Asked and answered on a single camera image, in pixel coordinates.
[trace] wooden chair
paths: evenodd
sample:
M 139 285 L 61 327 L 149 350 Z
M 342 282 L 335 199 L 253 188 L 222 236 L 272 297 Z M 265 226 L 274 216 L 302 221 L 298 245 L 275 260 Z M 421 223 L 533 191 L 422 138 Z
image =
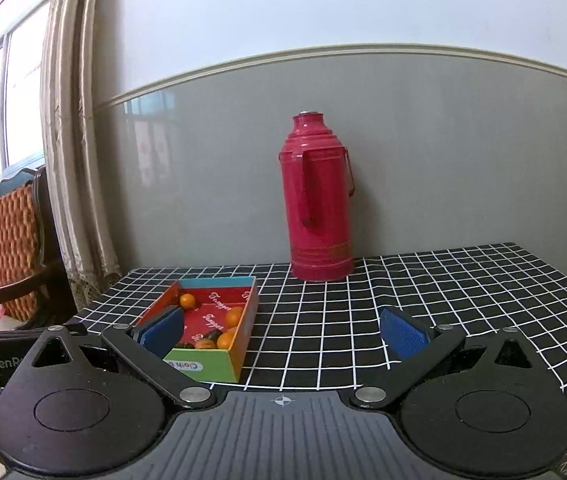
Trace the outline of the wooden chair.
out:
M 0 183 L 0 304 L 20 329 L 61 324 L 76 306 L 60 256 L 45 168 Z

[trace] circular pad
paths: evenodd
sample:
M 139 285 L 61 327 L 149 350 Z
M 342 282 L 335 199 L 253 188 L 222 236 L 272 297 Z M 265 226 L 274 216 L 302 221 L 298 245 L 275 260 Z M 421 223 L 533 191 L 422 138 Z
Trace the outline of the circular pad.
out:
M 413 445 L 461 476 L 525 476 L 567 449 L 567 402 L 544 375 L 489 367 L 426 381 L 401 407 Z
M 9 462 L 43 476 L 88 476 L 153 444 L 164 423 L 156 391 L 96 369 L 56 373 L 67 366 L 35 368 L 48 372 L 39 382 L 15 377 L 0 395 L 0 452 Z
M 481 390 L 461 397 L 457 401 L 457 416 L 479 431 L 506 433 L 521 428 L 530 418 L 528 405 L 519 397 Z
M 43 397 L 34 409 L 40 424 L 54 431 L 80 431 L 101 422 L 110 411 L 108 398 L 72 388 Z

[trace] wall molding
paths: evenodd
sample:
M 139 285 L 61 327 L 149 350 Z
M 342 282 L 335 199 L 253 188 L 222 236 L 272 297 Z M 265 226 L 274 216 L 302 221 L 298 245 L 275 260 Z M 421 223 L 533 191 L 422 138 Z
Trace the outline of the wall molding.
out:
M 412 43 L 361 43 L 361 44 L 344 44 L 344 45 L 327 45 L 314 46 L 309 48 L 296 48 L 293 50 L 283 50 L 280 52 L 271 52 L 269 54 L 258 54 L 256 56 L 243 57 L 223 63 L 209 65 L 204 68 L 190 70 L 177 75 L 159 79 L 152 83 L 135 88 L 123 94 L 117 95 L 94 108 L 95 112 L 99 112 L 105 108 L 119 105 L 135 97 L 155 92 L 185 83 L 202 77 L 240 70 L 242 68 L 250 68 L 269 63 L 281 61 L 290 61 L 295 59 L 310 59 L 313 57 L 327 56 L 351 56 L 356 54 L 423 54 L 430 56 L 451 56 L 466 57 L 470 59 L 481 59 L 499 63 L 507 63 L 516 66 L 532 68 L 533 70 L 541 70 L 561 77 L 567 78 L 567 68 L 561 68 L 550 63 L 529 59 L 526 57 L 514 56 L 513 54 L 501 54 L 500 52 L 492 52 L 489 50 L 480 50 L 476 48 L 467 48 L 461 46 L 445 46 L 436 44 L 412 44 Z

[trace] white wall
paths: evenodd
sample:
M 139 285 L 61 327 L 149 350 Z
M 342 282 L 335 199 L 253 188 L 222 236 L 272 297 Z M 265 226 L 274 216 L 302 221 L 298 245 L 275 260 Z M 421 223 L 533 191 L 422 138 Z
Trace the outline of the white wall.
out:
M 254 54 L 431 43 L 567 68 L 567 0 L 97 0 L 95 104 Z

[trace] metal screw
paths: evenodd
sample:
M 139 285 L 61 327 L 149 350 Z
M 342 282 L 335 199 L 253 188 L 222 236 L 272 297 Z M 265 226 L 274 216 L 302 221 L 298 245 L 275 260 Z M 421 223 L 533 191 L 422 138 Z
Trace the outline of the metal screw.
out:
M 386 393 L 376 386 L 364 386 L 355 392 L 355 397 L 361 402 L 380 402 L 386 398 Z
M 210 399 L 210 390 L 208 388 L 202 388 L 201 386 L 190 386 L 181 390 L 179 396 L 185 402 L 203 402 L 204 400 Z

